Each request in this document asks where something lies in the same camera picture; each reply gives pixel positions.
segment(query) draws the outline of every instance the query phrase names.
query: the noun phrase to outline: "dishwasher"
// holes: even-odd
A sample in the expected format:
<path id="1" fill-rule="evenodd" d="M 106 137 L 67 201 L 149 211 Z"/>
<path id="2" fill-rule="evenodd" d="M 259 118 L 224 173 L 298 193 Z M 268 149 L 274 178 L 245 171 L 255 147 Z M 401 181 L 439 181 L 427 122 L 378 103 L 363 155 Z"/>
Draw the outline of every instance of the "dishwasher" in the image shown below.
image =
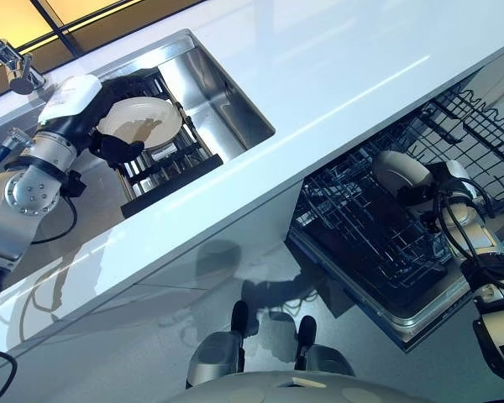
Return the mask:
<path id="1" fill-rule="evenodd" d="M 488 224 L 504 243 L 504 118 L 468 82 L 306 177 L 288 234 L 406 352 L 470 301 L 470 288 L 444 236 L 377 182 L 371 162 L 382 150 L 422 164 L 459 161 L 498 206 Z"/>

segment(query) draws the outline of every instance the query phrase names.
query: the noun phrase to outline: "stainless steel sink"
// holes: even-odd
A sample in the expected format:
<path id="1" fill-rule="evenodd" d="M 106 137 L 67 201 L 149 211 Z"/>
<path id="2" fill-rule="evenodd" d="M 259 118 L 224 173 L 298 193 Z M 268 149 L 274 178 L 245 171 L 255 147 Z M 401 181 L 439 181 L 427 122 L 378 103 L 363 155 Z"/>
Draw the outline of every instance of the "stainless steel sink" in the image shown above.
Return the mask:
<path id="1" fill-rule="evenodd" d="M 274 128 L 188 30 L 137 50 L 92 74 L 104 81 L 157 66 L 173 96 L 191 117 L 203 143 L 224 164 L 274 134 Z M 43 102 L 35 102 L 11 113 L 10 119 L 0 119 L 0 143 L 11 127 L 33 132 L 43 106 Z M 63 239 L 31 247 L 8 277 L 9 285 L 123 221 L 120 206 L 128 199 L 117 174 L 86 151 L 73 169 L 81 172 L 88 185 L 85 193 L 74 201 L 79 213 L 76 229 Z M 70 215 L 66 206 L 56 208 L 41 223 L 36 238 L 61 232 L 71 221 Z"/>

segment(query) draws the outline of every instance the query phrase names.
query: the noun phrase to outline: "black wire rack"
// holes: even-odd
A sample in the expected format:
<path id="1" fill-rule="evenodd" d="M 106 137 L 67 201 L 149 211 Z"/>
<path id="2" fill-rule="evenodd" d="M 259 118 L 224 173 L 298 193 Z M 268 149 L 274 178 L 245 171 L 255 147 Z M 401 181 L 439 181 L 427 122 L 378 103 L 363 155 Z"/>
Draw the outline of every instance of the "black wire rack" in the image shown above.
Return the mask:
<path id="1" fill-rule="evenodd" d="M 156 97 L 171 102 L 181 115 L 182 124 L 169 143 L 145 149 L 134 160 L 113 166 L 129 200 L 121 207 L 126 218 L 223 163 L 203 143 L 191 117 L 171 93 L 159 69 L 155 67 L 134 74 L 141 80 L 134 82 L 124 98 Z"/>
<path id="2" fill-rule="evenodd" d="M 458 160 L 504 205 L 504 118 L 453 86 L 304 181 L 297 225 L 320 222 L 334 232 L 344 265 L 365 268 L 374 286 L 407 288 L 443 270 L 449 251 L 442 235 L 428 233 L 371 174 L 371 161 L 385 149 L 423 164 Z"/>

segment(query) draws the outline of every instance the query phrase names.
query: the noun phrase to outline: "window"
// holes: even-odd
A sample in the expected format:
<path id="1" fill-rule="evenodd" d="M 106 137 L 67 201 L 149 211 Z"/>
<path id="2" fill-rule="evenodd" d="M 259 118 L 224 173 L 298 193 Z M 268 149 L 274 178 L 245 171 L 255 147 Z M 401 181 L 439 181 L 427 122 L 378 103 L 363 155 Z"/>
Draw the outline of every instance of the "window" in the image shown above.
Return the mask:
<path id="1" fill-rule="evenodd" d="M 31 52 L 41 72 L 202 0 L 7 0 L 0 5 L 0 38 Z M 8 91 L 0 65 L 0 95 Z"/>

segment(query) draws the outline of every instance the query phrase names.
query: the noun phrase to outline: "faucet spout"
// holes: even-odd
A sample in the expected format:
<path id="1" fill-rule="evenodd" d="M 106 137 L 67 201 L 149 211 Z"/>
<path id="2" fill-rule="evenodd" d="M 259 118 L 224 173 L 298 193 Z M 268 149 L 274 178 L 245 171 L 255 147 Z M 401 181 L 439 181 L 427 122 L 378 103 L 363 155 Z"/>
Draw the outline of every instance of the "faucet spout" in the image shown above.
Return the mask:
<path id="1" fill-rule="evenodd" d="M 0 39 L 0 63 L 6 68 L 9 87 L 18 94 L 28 95 L 45 83 L 32 60 L 31 54 L 22 56 L 9 42 Z"/>

